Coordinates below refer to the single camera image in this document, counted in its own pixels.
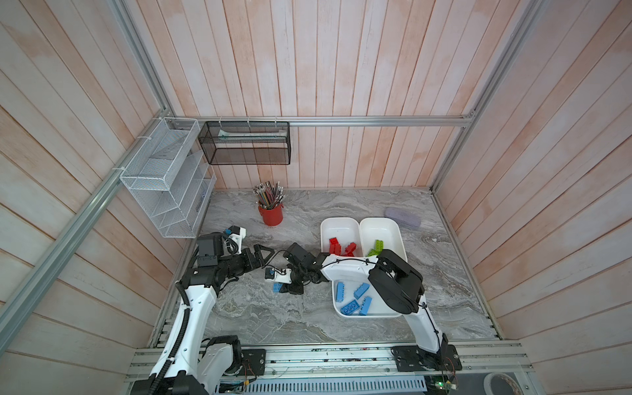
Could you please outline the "red long brick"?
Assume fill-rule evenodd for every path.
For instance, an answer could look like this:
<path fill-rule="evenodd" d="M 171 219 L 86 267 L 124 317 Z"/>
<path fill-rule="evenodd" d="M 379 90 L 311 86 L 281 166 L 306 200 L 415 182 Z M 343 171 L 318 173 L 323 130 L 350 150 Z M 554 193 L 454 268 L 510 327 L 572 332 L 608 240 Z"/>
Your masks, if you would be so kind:
<path fill-rule="evenodd" d="M 341 255 L 342 246 L 338 242 L 337 238 L 331 238 L 329 240 L 329 253 L 333 255 Z"/>

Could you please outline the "blue long brick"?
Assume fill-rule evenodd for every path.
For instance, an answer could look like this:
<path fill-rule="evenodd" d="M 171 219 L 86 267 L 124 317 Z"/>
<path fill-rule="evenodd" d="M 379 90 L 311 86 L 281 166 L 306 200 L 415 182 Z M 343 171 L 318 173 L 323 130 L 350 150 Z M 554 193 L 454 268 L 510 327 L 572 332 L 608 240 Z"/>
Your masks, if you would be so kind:
<path fill-rule="evenodd" d="M 335 288 L 335 302 L 342 303 L 345 299 L 345 285 L 342 281 L 336 284 Z"/>

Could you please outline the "blue brick top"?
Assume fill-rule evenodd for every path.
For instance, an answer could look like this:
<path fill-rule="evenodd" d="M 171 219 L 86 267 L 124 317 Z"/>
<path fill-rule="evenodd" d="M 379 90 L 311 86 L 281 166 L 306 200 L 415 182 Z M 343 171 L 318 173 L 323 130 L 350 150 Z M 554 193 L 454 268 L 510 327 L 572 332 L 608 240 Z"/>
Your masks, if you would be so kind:
<path fill-rule="evenodd" d="M 353 293 L 355 299 L 360 299 L 370 289 L 370 284 L 362 283 Z"/>

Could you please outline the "green brick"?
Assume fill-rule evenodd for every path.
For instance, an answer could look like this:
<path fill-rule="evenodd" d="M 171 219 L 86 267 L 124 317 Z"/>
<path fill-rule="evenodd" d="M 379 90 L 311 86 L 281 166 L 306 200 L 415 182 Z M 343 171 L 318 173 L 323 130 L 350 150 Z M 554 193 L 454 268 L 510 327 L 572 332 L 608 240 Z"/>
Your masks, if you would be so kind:
<path fill-rule="evenodd" d="M 382 253 L 383 248 L 384 248 L 383 240 L 375 240 L 374 246 L 369 250 L 366 256 L 367 257 L 377 256 L 380 253 Z"/>

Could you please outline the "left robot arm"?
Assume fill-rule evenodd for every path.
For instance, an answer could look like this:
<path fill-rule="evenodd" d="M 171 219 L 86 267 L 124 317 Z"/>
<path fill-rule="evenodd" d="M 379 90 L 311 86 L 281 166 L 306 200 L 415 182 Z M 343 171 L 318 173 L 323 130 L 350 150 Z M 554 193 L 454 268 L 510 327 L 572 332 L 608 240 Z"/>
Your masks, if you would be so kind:
<path fill-rule="evenodd" d="M 265 267 L 275 250 L 241 246 L 235 227 L 197 239 L 197 249 L 175 283 L 180 303 L 161 356 L 132 394 L 213 394 L 245 390 L 265 371 L 265 350 L 243 352 L 235 335 L 205 338 L 212 308 L 225 286 L 245 273 Z"/>

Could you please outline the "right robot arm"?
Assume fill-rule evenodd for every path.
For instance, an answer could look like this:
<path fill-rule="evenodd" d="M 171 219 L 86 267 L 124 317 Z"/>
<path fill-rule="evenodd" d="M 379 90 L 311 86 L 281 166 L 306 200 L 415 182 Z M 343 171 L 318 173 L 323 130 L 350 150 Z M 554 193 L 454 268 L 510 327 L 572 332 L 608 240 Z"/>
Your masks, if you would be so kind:
<path fill-rule="evenodd" d="M 393 250 L 368 257 L 315 256 L 293 244 L 283 257 L 291 269 L 289 293 L 302 294 L 306 283 L 328 282 L 338 315 L 352 319 L 403 317 L 415 338 L 418 363 L 435 370 L 443 364 L 449 341 L 426 303 L 423 277 Z"/>

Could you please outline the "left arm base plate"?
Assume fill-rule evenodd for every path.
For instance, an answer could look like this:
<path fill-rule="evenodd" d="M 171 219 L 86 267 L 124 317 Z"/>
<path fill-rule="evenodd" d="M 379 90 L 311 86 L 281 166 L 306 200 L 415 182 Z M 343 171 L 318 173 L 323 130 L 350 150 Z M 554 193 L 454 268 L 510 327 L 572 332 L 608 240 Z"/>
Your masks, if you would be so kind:
<path fill-rule="evenodd" d="M 267 352 L 263 348 L 247 349 L 241 354 L 237 363 L 235 376 L 257 378 L 265 374 Z"/>

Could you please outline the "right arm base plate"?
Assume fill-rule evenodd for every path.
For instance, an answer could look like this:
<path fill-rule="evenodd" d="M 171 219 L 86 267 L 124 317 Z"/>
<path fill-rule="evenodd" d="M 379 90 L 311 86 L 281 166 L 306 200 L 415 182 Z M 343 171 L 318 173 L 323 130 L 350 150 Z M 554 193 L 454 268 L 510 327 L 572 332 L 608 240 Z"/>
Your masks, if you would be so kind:
<path fill-rule="evenodd" d="M 398 372 L 462 370 L 462 362 L 454 345 L 444 343 L 438 353 L 421 350 L 417 346 L 391 348 Z"/>

